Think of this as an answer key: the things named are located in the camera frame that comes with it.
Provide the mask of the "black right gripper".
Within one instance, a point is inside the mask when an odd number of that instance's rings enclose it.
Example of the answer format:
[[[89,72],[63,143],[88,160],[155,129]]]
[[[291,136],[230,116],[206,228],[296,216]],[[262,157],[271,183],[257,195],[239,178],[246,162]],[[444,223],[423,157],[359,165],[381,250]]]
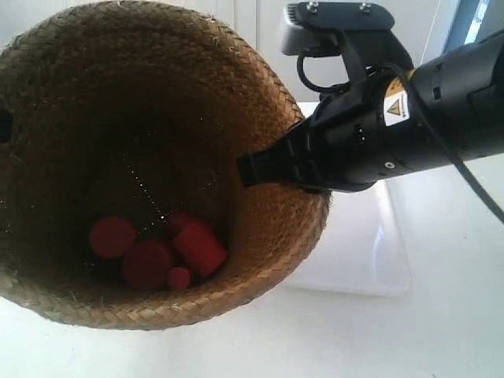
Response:
[[[242,185],[356,192],[418,171],[424,129],[400,78],[407,74],[385,66],[322,96],[310,125],[299,121],[265,149],[236,159]]]

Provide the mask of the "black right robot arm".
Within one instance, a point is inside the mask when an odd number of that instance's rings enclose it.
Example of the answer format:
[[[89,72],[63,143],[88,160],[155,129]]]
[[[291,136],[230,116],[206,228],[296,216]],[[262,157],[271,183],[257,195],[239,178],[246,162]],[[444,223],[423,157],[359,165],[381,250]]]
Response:
[[[423,64],[410,82],[427,121],[398,77],[381,69],[325,97],[264,150],[239,157],[242,184],[363,191],[379,180],[448,165],[434,134],[465,161],[503,151],[502,34]]]

